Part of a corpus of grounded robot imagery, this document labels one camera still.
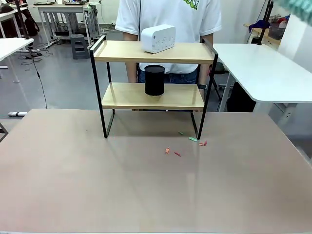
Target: wooden shelf board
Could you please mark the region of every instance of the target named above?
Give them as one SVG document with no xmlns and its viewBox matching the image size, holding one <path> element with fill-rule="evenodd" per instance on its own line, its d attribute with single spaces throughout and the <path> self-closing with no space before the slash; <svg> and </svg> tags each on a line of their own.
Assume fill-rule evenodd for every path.
<svg viewBox="0 0 312 234">
<path fill-rule="evenodd" d="M 149 96 L 143 83 L 110 83 L 102 100 L 103 109 L 203 110 L 196 84 L 165 84 L 161 96 Z"/>
<path fill-rule="evenodd" d="M 142 50 L 140 41 L 107 40 L 95 53 L 95 61 L 210 64 L 214 56 L 203 43 L 176 43 L 157 54 Z"/>
</svg>

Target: green paper piece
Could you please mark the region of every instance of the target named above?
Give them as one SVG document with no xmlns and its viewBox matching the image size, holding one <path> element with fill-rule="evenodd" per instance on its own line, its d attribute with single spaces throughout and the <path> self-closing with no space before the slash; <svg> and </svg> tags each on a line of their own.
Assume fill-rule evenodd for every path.
<svg viewBox="0 0 312 234">
<path fill-rule="evenodd" d="M 193 137 L 189 137 L 190 140 L 192 141 L 198 141 L 197 139 L 193 138 Z"/>
</svg>

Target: two-tier shelf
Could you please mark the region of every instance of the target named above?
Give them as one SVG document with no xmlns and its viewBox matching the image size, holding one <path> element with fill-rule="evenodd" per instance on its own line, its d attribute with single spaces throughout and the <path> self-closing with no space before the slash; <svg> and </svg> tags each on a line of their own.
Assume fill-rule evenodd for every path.
<svg viewBox="0 0 312 234">
<path fill-rule="evenodd" d="M 140 109 L 190 111 L 197 139 L 200 139 L 218 60 L 217 52 L 207 40 L 203 43 L 176 43 L 171 49 L 150 54 L 142 50 L 139 41 L 113 41 L 106 40 L 106 37 L 102 36 L 90 49 L 90 57 L 105 138 L 108 137 L 115 116 L 115 109 Z M 106 62 L 107 65 L 109 85 L 103 99 L 101 99 L 99 90 L 96 61 Z M 213 66 L 204 102 L 197 86 L 199 74 L 196 79 L 197 84 L 165 84 L 164 94 L 153 97 L 145 94 L 145 84 L 112 82 L 109 62 L 212 63 Z M 103 109 L 113 110 L 107 129 Z M 193 111 L 202 111 L 199 130 L 197 130 Z"/>
</svg>

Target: white t-shirt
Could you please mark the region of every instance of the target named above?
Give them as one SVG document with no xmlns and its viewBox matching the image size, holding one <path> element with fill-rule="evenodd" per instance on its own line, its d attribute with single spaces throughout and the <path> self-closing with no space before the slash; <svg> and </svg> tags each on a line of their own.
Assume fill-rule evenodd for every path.
<svg viewBox="0 0 312 234">
<path fill-rule="evenodd" d="M 220 0 L 120 0 L 116 30 L 139 35 L 143 29 L 168 24 L 176 28 L 176 42 L 200 42 L 200 36 L 221 29 Z M 140 69 L 150 63 L 141 63 Z M 159 64 L 166 73 L 191 73 L 196 64 Z"/>
</svg>

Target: outlet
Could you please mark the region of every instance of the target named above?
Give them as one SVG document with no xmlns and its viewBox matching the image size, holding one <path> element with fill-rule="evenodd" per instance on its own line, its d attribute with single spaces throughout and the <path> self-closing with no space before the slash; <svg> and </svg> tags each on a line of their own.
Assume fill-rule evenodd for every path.
<svg viewBox="0 0 312 234">
<path fill-rule="evenodd" d="M 166 24 L 146 28 L 142 31 L 141 38 L 143 49 L 155 54 L 174 47 L 176 28 Z"/>
</svg>

